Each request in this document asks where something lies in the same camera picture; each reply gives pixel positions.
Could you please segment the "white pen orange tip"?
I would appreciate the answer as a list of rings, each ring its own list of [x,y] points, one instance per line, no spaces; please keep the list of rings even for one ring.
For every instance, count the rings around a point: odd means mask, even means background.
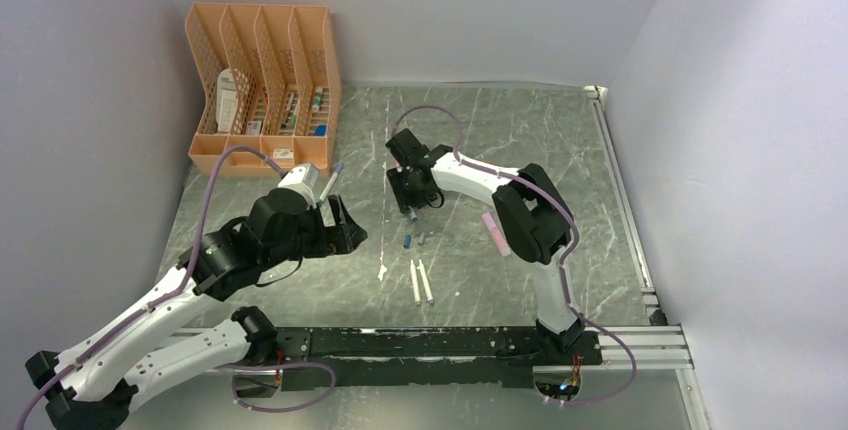
[[[422,305],[422,295],[421,295],[421,289],[420,289],[420,284],[419,284],[418,268],[416,266],[414,259],[410,260],[409,268],[410,268],[410,276],[411,276],[411,283],[412,283],[412,289],[413,289],[414,303],[417,307],[420,307]]]

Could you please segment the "white pen grey cap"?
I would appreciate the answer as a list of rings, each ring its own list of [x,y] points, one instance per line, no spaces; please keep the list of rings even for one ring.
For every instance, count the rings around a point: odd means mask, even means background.
[[[426,302],[427,302],[428,305],[433,306],[434,303],[435,303],[435,299],[434,299],[434,295],[433,295],[433,292],[432,292],[430,280],[429,280],[429,277],[428,277],[428,274],[427,274],[427,270],[426,270],[426,267],[425,267],[422,259],[418,260],[417,268],[418,268],[419,275],[421,277],[421,281],[422,281],[422,284],[423,284]]]

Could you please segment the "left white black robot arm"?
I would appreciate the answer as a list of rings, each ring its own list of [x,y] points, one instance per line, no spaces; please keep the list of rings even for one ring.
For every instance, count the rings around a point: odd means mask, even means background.
[[[177,264],[109,325],[62,352],[41,351],[26,364],[57,429],[115,429],[158,394],[208,370],[292,368],[278,332],[254,306],[242,307],[202,334],[166,345],[184,323],[287,261],[346,255],[367,238],[337,195],[333,216],[302,184],[283,184],[250,212],[202,234]]]

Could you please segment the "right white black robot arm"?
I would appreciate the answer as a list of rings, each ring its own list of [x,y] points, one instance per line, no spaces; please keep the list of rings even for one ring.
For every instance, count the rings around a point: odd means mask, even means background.
[[[565,363],[585,329],[566,262],[578,232],[545,170],[537,164],[522,169],[487,164],[446,145],[430,149],[389,142],[386,147],[399,165],[387,171],[387,179],[402,213],[433,207],[447,192],[493,207],[511,253],[530,265],[540,352],[550,363]]]

